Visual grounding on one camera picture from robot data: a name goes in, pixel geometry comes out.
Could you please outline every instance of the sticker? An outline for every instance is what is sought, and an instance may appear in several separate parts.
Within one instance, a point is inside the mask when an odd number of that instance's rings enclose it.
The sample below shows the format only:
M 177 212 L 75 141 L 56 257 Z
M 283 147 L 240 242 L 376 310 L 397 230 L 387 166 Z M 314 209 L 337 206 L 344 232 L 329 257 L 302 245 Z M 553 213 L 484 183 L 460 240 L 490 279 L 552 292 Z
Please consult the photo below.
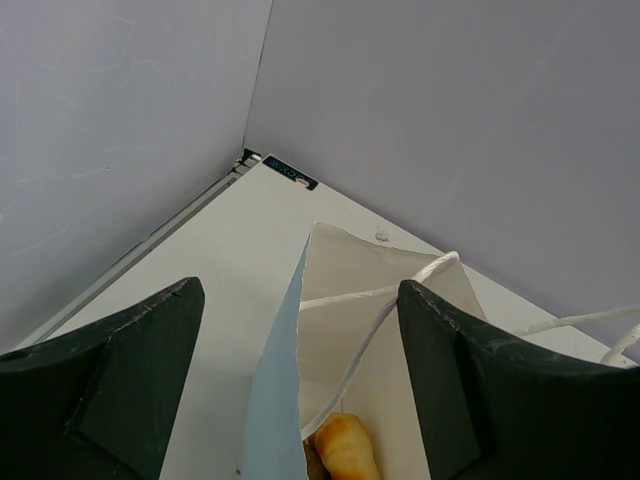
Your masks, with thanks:
M 267 167 L 272 168 L 283 177 L 287 177 L 289 180 L 299 183 L 307 190 L 313 190 L 318 186 L 318 181 L 311 178 L 309 175 L 305 175 L 299 170 L 296 170 L 290 165 L 287 165 L 281 160 L 275 157 L 267 157 L 263 162 Z

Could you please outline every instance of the white paper bag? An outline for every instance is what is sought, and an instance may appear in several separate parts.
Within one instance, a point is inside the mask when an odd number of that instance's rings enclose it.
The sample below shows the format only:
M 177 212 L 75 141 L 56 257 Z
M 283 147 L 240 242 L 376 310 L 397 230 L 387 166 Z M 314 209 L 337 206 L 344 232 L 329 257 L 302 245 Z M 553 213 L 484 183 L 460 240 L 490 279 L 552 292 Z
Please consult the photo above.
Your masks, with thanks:
M 436 258 L 374 245 L 326 224 L 313 228 L 253 379 L 244 480 L 307 478 L 300 429 L 334 396 L 371 322 L 397 288 L 302 311 L 301 302 L 397 286 Z M 425 284 L 485 318 L 459 261 Z M 385 480 L 429 478 L 395 309 L 338 410 L 358 415 L 367 426 Z

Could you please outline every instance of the gray wall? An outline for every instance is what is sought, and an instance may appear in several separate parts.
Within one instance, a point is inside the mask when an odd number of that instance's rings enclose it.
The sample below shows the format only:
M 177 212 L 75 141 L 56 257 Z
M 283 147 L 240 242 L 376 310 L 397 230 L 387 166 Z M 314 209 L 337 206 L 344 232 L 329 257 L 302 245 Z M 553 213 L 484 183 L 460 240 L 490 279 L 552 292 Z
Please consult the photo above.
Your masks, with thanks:
M 0 0 L 0 351 L 241 152 L 268 0 Z
M 247 146 L 552 313 L 638 303 L 639 22 L 637 0 L 274 0 Z

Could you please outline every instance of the white tabletop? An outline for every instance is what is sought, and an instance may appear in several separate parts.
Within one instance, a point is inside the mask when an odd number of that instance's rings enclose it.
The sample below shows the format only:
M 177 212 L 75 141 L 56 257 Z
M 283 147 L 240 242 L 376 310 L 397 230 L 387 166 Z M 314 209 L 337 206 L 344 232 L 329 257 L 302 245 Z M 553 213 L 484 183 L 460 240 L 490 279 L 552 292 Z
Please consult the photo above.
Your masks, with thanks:
M 325 185 L 309 191 L 259 164 L 55 332 L 112 314 L 183 277 L 200 278 L 206 306 L 163 480 L 238 478 L 251 376 L 316 221 L 372 242 L 440 253 Z M 551 318 L 483 275 L 467 274 L 491 323 L 512 330 Z M 572 327 L 528 339 L 593 361 L 607 351 Z

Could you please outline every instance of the food item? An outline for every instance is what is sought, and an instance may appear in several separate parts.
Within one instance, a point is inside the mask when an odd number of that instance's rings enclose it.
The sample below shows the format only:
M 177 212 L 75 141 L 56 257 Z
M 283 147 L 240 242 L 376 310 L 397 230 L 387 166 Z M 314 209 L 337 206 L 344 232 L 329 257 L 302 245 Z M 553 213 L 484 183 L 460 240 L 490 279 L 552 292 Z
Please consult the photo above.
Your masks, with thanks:
M 318 456 L 318 452 L 306 441 L 302 444 L 304 447 L 304 456 L 307 459 L 307 476 L 309 480 L 331 480 L 329 472 L 322 465 L 322 460 Z
M 357 416 L 332 413 L 310 441 L 332 480 L 380 480 L 371 439 Z

